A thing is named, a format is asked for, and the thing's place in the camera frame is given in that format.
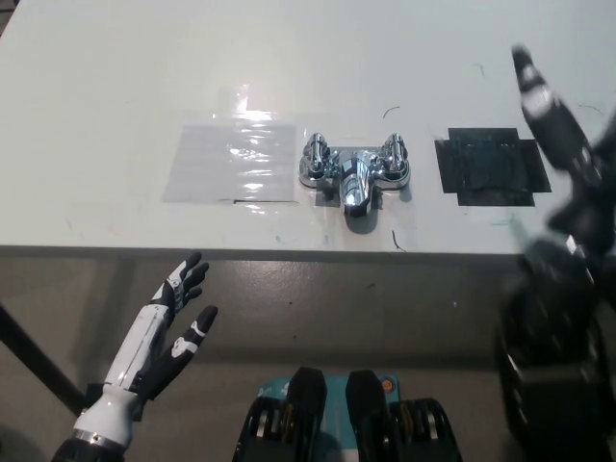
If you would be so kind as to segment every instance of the faucet spout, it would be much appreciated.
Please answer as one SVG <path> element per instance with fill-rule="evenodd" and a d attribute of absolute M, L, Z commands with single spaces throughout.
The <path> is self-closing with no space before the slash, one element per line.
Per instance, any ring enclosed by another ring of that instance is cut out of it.
<path fill-rule="evenodd" d="M 345 215 L 362 217 L 371 208 L 374 185 L 370 159 L 352 157 L 341 165 L 340 198 Z"/>

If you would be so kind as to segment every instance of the transparent plastic sheet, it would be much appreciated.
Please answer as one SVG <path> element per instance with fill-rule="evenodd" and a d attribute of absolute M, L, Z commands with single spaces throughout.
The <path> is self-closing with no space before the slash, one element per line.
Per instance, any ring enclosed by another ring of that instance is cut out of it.
<path fill-rule="evenodd" d="M 297 126 L 247 108 L 248 85 L 222 90 L 218 109 L 187 115 L 164 202 L 291 202 Z"/>

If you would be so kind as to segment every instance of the gray floor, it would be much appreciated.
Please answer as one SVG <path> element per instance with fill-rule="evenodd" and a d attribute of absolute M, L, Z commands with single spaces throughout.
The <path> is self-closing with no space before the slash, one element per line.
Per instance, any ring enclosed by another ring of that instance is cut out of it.
<path fill-rule="evenodd" d="M 177 261 L 5 257 L 0 295 L 83 387 L 104 376 L 134 316 Z M 214 303 L 220 313 L 211 336 L 148 405 L 128 460 L 230 460 L 259 385 L 300 365 L 396 373 L 405 398 L 444 404 L 466 460 L 518 460 L 489 348 L 509 276 L 486 269 L 473 287 L 469 272 L 426 264 L 213 262 L 204 296 L 170 334 L 199 306 Z M 0 347 L 0 460 L 49 460 L 72 423 Z"/>

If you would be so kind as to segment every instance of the chrome faucet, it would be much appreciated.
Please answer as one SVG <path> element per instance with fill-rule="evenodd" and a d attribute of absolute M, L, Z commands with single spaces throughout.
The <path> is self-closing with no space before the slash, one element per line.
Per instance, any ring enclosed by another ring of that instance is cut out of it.
<path fill-rule="evenodd" d="M 329 147 L 315 133 L 299 161 L 299 181 L 323 191 L 338 189 L 345 215 L 362 217 L 371 208 L 374 188 L 400 190 L 411 168 L 402 137 L 394 133 L 381 147 Z"/>

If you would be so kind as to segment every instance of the robotic arm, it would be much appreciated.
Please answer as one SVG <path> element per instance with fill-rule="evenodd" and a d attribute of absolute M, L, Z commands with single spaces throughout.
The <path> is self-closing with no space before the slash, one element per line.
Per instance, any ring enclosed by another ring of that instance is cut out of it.
<path fill-rule="evenodd" d="M 525 280 L 501 315 L 507 421 L 528 460 L 608 461 L 616 404 L 595 313 L 602 299 L 616 300 L 616 272 L 605 263 L 614 245 L 616 117 L 591 146 L 528 51 L 514 48 L 513 62 L 526 123 L 548 162 L 570 175 L 573 194 L 549 219 L 550 234 L 526 250 Z"/>
<path fill-rule="evenodd" d="M 201 294 L 197 287 L 208 264 L 194 253 L 177 267 L 141 308 L 103 384 L 102 396 L 78 419 L 72 438 L 53 462 L 123 461 L 133 436 L 133 420 L 184 369 L 203 342 L 218 308 L 208 306 L 167 350 L 165 336 L 175 315 Z"/>

